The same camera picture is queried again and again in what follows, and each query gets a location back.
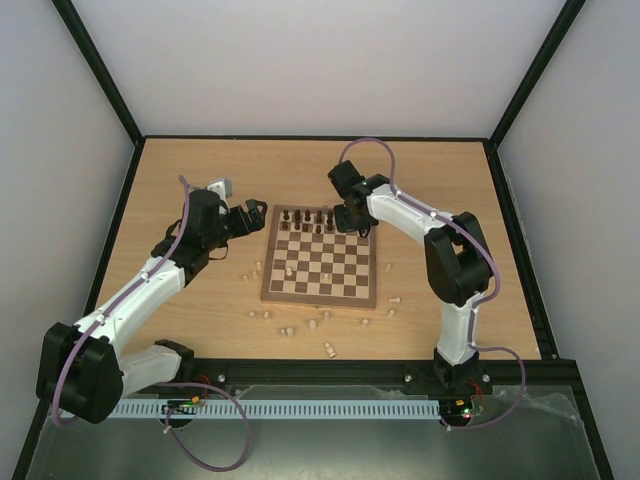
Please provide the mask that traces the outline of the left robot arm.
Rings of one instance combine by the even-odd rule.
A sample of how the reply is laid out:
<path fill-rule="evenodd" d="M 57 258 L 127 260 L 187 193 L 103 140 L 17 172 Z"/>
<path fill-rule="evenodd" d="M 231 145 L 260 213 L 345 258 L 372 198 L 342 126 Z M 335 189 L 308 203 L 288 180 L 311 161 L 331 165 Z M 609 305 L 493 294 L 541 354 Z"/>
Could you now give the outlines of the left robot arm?
<path fill-rule="evenodd" d="M 179 343 L 159 340 L 129 355 L 123 350 L 154 312 L 209 264 L 214 250 L 264 228 L 265 202 L 249 199 L 230 207 L 228 196 L 222 184 L 190 192 L 182 217 L 167 228 L 139 273 L 90 314 L 46 332 L 36 382 L 40 400 L 97 424 L 123 397 L 192 379 L 194 352 Z"/>

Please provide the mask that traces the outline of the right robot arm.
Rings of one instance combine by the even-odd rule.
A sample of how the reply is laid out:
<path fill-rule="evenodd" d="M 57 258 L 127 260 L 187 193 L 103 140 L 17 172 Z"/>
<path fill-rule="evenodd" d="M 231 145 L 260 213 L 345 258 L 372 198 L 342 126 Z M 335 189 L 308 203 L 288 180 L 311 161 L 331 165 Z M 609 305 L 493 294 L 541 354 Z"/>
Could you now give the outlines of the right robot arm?
<path fill-rule="evenodd" d="M 471 379 L 479 352 L 475 320 L 495 275 L 495 266 L 477 218 L 449 215 L 404 195 L 380 174 L 330 173 L 343 203 L 334 207 L 337 229 L 366 236 L 385 222 L 424 248 L 427 280 L 442 303 L 441 333 L 434 350 L 434 375 L 445 390 L 460 390 Z"/>

